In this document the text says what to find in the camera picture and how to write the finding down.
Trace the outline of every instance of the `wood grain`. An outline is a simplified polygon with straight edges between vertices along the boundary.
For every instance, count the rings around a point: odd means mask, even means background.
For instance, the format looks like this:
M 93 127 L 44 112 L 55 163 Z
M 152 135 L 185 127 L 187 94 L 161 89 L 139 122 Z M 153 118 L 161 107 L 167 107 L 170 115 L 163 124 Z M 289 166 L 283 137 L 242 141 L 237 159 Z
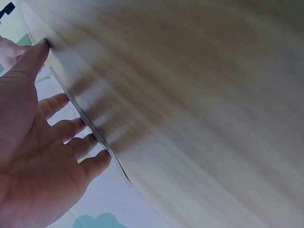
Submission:
M 21 0 L 34 41 L 174 228 L 304 227 L 304 3 Z

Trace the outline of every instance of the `skin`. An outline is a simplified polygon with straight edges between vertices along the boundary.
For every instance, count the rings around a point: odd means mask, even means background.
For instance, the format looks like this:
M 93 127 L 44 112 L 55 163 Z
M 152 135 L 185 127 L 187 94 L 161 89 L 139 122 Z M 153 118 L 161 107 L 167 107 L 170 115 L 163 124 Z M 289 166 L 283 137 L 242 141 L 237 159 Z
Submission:
M 9 39 L 0 36 L 0 63 L 5 69 L 11 69 L 19 60 L 21 55 L 30 46 L 18 46 Z
M 48 52 L 44 39 L 0 78 L 0 227 L 41 228 L 53 223 L 111 160 L 101 151 L 77 162 L 96 145 L 91 134 L 74 138 L 85 128 L 81 119 L 47 123 L 68 103 L 65 94 L 38 102 L 34 81 Z

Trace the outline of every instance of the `cloud decal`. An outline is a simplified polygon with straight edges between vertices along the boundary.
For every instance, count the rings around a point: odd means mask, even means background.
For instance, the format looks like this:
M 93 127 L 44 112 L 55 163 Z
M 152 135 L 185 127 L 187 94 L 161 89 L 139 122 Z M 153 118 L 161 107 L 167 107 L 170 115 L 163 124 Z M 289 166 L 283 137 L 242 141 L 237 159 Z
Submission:
M 120 224 L 111 213 L 100 214 L 96 219 L 89 215 L 79 216 L 73 224 L 73 228 L 127 228 Z

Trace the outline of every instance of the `black object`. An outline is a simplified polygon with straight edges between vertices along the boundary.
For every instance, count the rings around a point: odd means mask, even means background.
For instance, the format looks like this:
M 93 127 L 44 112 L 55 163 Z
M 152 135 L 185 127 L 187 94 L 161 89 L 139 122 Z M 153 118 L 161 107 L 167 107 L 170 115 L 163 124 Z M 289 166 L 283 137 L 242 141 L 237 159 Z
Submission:
M 15 9 L 15 5 L 10 2 L 2 11 L 0 11 L 0 19 L 3 17 L 3 15 L 6 13 L 9 15 L 13 10 Z

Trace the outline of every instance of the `wooden board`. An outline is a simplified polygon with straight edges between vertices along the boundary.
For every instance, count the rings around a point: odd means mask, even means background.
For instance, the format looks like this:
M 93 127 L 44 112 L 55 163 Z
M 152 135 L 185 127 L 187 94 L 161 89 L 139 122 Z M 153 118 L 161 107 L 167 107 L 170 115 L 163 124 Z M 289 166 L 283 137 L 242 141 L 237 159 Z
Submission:
M 21 0 L 34 41 L 174 228 L 304 227 L 304 5 Z

